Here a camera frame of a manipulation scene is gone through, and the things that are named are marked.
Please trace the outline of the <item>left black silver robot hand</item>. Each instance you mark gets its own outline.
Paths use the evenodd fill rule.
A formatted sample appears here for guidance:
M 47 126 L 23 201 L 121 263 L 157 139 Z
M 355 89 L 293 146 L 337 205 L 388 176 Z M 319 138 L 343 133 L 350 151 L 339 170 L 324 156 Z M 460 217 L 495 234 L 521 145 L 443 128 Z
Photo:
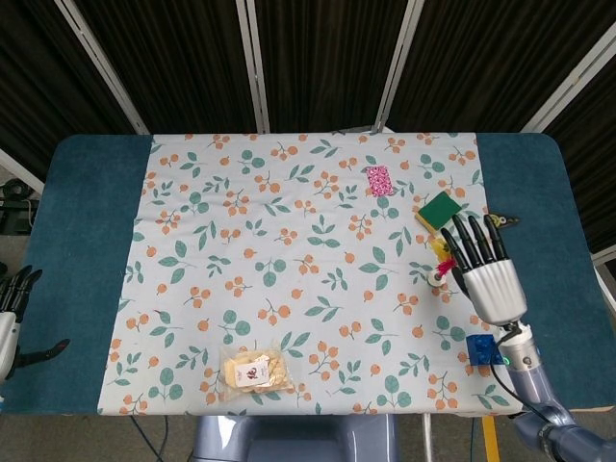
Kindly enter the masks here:
M 47 350 L 22 353 L 18 344 L 21 324 L 35 283 L 42 270 L 31 266 L 22 268 L 11 277 L 1 280 L 1 383 L 9 380 L 16 369 L 49 361 L 59 356 L 70 344 L 62 339 Z

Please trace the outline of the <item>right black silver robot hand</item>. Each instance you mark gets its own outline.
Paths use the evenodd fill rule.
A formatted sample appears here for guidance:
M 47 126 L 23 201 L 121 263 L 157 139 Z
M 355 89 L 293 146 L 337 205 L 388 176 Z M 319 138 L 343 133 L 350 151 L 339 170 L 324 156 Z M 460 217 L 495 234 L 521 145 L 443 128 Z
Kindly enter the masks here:
M 453 215 L 456 232 L 443 228 L 454 261 L 452 275 L 461 291 L 485 322 L 505 326 L 526 313 L 526 296 L 498 228 L 489 216 L 480 225 L 476 218 L 464 222 Z

